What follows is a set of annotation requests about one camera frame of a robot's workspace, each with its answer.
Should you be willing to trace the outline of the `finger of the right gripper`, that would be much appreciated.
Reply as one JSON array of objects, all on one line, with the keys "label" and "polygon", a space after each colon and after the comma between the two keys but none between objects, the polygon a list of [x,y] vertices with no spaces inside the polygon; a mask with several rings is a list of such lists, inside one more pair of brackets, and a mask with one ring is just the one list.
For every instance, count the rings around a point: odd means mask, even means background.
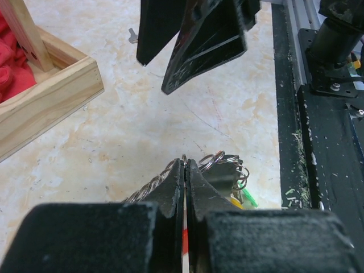
[{"label": "finger of the right gripper", "polygon": [[180,30],[185,0],[140,2],[140,24],[136,58],[147,65]]},{"label": "finger of the right gripper", "polygon": [[260,1],[187,1],[162,91],[171,94],[189,80],[247,51],[245,33],[256,24]]}]

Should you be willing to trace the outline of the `key with green tag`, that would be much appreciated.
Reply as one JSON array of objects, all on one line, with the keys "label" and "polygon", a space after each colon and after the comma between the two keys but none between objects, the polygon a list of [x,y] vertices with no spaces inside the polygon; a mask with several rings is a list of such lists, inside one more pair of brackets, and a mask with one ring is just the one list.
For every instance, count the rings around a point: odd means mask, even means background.
[{"label": "key with green tag", "polygon": [[250,194],[250,192],[246,189],[246,186],[243,182],[237,182],[237,199],[243,204],[245,201],[248,201],[254,208],[257,208],[259,205]]}]

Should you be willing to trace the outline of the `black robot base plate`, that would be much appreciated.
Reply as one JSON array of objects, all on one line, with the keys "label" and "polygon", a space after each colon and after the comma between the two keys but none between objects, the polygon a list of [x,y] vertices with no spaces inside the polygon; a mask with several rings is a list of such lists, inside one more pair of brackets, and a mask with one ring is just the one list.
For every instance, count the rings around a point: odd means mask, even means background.
[{"label": "black robot base plate", "polygon": [[321,1],[273,1],[280,182],[283,209],[321,209],[336,214],[363,257],[363,70],[354,97],[319,93],[308,82],[299,30],[317,31]]}]

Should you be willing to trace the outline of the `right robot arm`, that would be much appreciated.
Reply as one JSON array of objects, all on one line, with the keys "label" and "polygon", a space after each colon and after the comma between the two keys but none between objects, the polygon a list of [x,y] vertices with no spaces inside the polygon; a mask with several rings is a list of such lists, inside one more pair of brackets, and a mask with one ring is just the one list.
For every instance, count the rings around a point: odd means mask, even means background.
[{"label": "right robot arm", "polygon": [[[136,58],[147,65],[176,39],[162,83],[170,94],[192,78],[247,51],[245,33],[256,23],[259,1],[142,1]],[[354,97],[346,60],[363,35],[362,1],[321,1],[317,30],[298,37],[308,82],[314,91]]]}]

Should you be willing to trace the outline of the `key with red tag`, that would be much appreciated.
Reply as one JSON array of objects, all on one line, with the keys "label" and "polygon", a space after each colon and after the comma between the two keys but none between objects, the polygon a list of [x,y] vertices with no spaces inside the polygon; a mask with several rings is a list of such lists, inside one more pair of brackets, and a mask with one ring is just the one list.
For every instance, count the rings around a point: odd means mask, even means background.
[{"label": "key with red tag", "polygon": [[189,273],[189,256],[188,256],[188,229],[183,230],[183,270],[182,273]]}]

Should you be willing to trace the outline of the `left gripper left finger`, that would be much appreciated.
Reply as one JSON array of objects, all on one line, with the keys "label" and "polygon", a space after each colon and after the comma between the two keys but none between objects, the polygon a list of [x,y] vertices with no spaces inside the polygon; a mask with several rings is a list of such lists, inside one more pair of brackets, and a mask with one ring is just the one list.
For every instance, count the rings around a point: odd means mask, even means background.
[{"label": "left gripper left finger", "polygon": [[182,272],[184,165],[138,202],[47,203],[23,219],[2,272]]}]

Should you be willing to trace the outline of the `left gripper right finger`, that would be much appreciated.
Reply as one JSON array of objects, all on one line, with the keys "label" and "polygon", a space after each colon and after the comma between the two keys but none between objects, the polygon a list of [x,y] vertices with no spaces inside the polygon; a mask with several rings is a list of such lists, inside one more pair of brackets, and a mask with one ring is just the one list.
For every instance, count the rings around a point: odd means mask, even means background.
[{"label": "left gripper right finger", "polygon": [[327,210],[242,210],[186,166],[190,272],[361,272],[339,218]]}]

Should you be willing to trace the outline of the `grey key organiser plate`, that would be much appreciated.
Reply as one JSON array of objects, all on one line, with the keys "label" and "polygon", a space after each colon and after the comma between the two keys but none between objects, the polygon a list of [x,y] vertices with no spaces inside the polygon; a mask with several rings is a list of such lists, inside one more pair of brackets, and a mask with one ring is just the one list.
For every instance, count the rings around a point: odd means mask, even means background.
[{"label": "grey key organiser plate", "polygon": [[[138,202],[145,198],[167,178],[174,163],[175,160],[170,161],[160,174],[123,201]],[[237,182],[241,181],[247,186],[250,176],[250,171],[239,155],[228,155],[225,151],[204,156],[197,162],[197,166],[205,180],[228,200],[231,197],[237,199]]]}]

